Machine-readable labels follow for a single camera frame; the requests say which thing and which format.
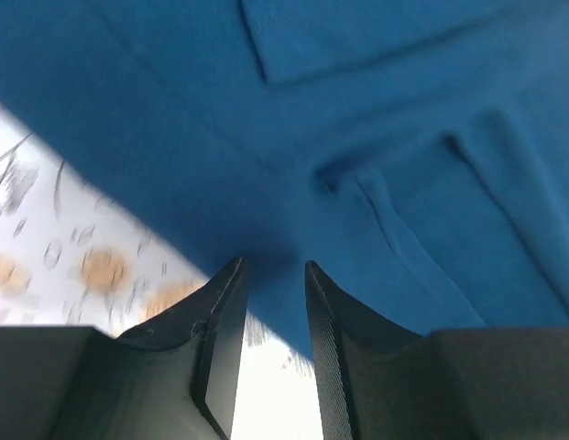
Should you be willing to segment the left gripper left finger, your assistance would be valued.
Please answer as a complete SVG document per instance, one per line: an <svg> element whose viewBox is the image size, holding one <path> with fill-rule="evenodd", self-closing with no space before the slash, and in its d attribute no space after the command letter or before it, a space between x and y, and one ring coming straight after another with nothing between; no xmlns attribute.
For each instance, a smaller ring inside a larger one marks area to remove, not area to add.
<svg viewBox="0 0 569 440"><path fill-rule="evenodd" d="M229 438L247 293L247 262L234 258L116 338L0 326L0 439Z"/></svg>

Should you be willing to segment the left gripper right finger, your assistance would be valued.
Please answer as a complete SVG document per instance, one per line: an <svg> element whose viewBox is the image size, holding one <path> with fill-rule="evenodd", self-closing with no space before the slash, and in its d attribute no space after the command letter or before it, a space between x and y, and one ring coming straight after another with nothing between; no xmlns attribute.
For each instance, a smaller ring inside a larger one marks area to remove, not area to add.
<svg viewBox="0 0 569 440"><path fill-rule="evenodd" d="M327 439L569 439L569 328L418 335L305 268Z"/></svg>

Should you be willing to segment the navy blue t shirt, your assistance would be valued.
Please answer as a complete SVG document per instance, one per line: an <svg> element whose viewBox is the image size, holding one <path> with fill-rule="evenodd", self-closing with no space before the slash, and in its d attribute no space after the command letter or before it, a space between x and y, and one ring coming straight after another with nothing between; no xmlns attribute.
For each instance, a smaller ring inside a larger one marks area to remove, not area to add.
<svg viewBox="0 0 569 440"><path fill-rule="evenodd" d="M569 325L569 1L0 1L0 102L310 352L303 272L418 333Z"/></svg>

